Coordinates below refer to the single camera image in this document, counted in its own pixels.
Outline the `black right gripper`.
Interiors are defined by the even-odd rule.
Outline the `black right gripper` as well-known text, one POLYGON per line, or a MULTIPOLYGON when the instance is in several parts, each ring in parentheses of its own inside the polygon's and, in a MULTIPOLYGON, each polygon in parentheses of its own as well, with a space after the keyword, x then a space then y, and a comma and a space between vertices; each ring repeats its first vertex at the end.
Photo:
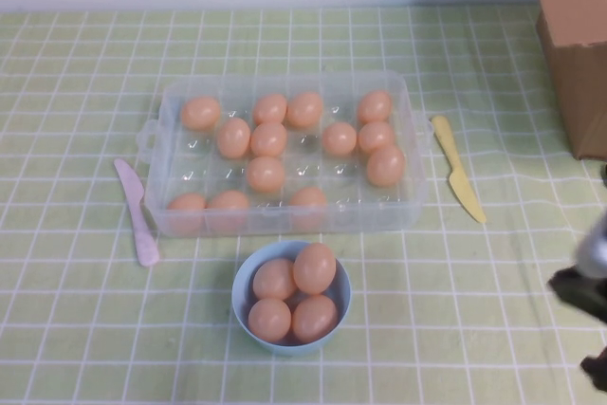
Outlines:
POLYGON ((607 347, 596 357, 585 357, 579 366, 597 390, 607 390, 607 347))

